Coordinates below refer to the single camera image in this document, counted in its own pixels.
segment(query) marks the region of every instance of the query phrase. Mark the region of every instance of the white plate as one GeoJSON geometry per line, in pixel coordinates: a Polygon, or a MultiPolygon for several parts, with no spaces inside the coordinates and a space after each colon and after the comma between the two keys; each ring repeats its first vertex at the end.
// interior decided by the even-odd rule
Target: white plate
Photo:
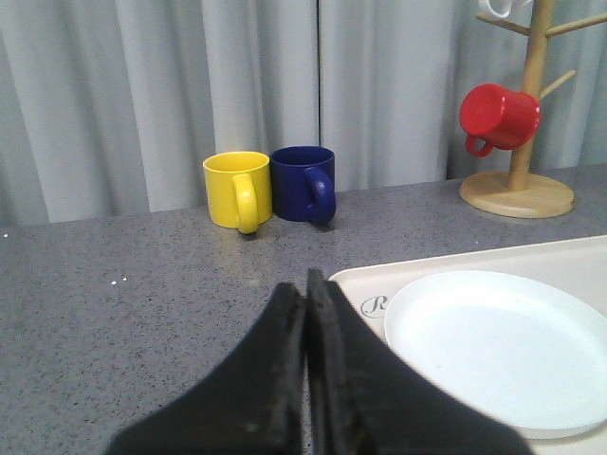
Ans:
{"type": "Polygon", "coordinates": [[[391,299],[389,346],[434,385],[530,439],[607,420],[607,318],[504,273],[437,273],[391,299]]]}

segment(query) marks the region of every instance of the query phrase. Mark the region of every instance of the speckled countertop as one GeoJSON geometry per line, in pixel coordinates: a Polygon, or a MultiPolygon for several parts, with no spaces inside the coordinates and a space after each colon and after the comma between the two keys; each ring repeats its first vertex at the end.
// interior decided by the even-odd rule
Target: speckled countertop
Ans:
{"type": "Polygon", "coordinates": [[[338,195],[329,227],[276,217],[250,237],[206,208],[0,230],[0,453],[101,454],[248,330],[277,282],[351,267],[607,234],[607,165],[545,173],[576,209],[518,220],[460,181],[338,195]]]}

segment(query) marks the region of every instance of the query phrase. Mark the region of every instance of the tray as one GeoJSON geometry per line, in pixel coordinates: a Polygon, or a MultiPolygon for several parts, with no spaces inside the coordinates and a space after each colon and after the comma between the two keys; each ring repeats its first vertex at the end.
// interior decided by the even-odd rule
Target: tray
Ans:
{"type": "MultiPolygon", "coordinates": [[[[354,268],[343,270],[330,280],[340,285],[361,318],[385,341],[385,310],[401,287],[437,272],[469,269],[509,273],[544,282],[607,316],[607,236],[354,268]]],[[[579,436],[531,440],[530,444],[541,455],[602,455],[607,447],[607,425],[579,436]]]]}

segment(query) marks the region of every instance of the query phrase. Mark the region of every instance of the blue mug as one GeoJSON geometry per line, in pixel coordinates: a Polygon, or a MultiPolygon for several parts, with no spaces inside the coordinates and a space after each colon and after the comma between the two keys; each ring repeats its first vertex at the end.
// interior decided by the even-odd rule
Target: blue mug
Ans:
{"type": "Polygon", "coordinates": [[[270,156],[272,209],[288,221],[323,225],[336,209],[335,154],[324,147],[286,147],[270,156]]]}

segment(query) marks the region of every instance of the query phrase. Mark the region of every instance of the mug handle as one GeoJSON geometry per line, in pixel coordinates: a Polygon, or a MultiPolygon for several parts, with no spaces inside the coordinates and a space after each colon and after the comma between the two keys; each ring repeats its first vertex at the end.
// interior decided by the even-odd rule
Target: mug handle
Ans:
{"type": "Polygon", "coordinates": [[[303,174],[314,195],[314,202],[307,206],[310,223],[314,225],[328,223],[335,215],[337,205],[333,182],[320,168],[307,168],[303,174]]]}
{"type": "Polygon", "coordinates": [[[236,225],[243,234],[255,232],[259,226],[257,216],[257,196],[253,181],[248,173],[240,173],[231,179],[236,192],[236,225]]]}
{"type": "Polygon", "coordinates": [[[475,155],[475,156],[487,156],[491,153],[491,151],[493,150],[493,144],[491,144],[490,142],[485,141],[485,145],[481,148],[481,150],[474,150],[474,143],[476,142],[476,139],[478,137],[475,136],[468,136],[466,138],[466,148],[468,149],[468,151],[475,155]]]}
{"type": "Polygon", "coordinates": [[[483,12],[493,20],[506,19],[506,17],[510,15],[510,12],[512,12],[512,3],[513,0],[508,2],[508,4],[503,10],[497,11],[491,5],[491,0],[478,0],[478,8],[481,12],[483,12]]]}

